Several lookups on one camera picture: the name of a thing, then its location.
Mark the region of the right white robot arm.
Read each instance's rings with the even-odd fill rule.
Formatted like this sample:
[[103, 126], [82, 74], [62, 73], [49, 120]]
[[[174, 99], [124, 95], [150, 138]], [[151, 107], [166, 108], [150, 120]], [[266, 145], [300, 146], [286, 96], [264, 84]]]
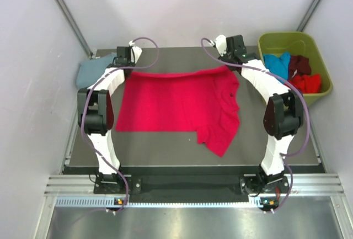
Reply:
[[220, 59], [230, 64], [260, 93], [266, 103], [263, 118], [268, 134], [266, 151], [255, 179], [244, 182], [244, 191], [258, 195], [271, 192], [284, 178], [284, 158], [298, 129], [303, 125], [303, 105], [299, 96], [269, 74], [255, 53], [248, 53], [241, 35], [216, 40]]

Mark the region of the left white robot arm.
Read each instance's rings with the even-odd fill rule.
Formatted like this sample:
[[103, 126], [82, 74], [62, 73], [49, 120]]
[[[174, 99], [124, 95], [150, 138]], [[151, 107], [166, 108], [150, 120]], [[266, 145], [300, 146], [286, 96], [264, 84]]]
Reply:
[[103, 73], [92, 85], [78, 91], [78, 125], [81, 136], [95, 152], [99, 168], [95, 194], [129, 193], [126, 178], [120, 171], [112, 139], [114, 111], [111, 96], [132, 73], [142, 49], [130, 44], [117, 47], [116, 55], [103, 67]]

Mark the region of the crimson red t-shirt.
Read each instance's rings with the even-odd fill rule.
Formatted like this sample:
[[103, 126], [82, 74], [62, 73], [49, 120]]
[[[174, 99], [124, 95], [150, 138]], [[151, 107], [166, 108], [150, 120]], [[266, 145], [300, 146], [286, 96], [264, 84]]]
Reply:
[[133, 72], [115, 129], [195, 132], [198, 144], [222, 157], [240, 126], [238, 88], [238, 78], [226, 66], [190, 73]]

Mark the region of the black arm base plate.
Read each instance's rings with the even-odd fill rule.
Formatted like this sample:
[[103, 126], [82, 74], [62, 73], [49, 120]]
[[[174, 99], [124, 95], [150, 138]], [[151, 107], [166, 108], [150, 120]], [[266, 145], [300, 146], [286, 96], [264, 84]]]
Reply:
[[126, 180], [131, 203], [233, 203], [248, 195], [278, 196], [288, 191], [288, 180], [260, 184], [254, 175], [131, 175]]

